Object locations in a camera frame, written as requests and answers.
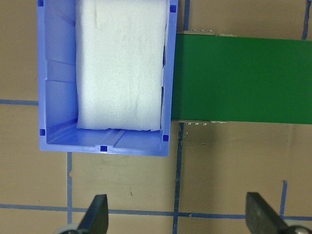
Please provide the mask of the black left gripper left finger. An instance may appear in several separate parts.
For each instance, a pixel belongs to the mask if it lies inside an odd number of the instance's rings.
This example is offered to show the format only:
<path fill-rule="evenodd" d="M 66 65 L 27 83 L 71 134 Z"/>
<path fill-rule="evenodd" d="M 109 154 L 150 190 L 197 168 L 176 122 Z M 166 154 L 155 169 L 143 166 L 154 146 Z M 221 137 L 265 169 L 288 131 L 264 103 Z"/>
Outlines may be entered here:
<path fill-rule="evenodd" d="M 108 200 L 107 195 L 96 195 L 86 214 L 78 225 L 80 234 L 105 234 L 108 231 Z"/>

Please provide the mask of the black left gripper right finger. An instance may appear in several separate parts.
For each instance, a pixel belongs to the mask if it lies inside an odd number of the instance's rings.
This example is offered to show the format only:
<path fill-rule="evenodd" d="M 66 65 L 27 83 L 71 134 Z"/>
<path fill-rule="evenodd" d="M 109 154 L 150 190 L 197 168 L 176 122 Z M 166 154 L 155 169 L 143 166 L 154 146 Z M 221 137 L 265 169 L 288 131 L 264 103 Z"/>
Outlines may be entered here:
<path fill-rule="evenodd" d="M 291 228 L 256 192 L 247 192 L 245 221 L 252 234 L 291 234 Z"/>

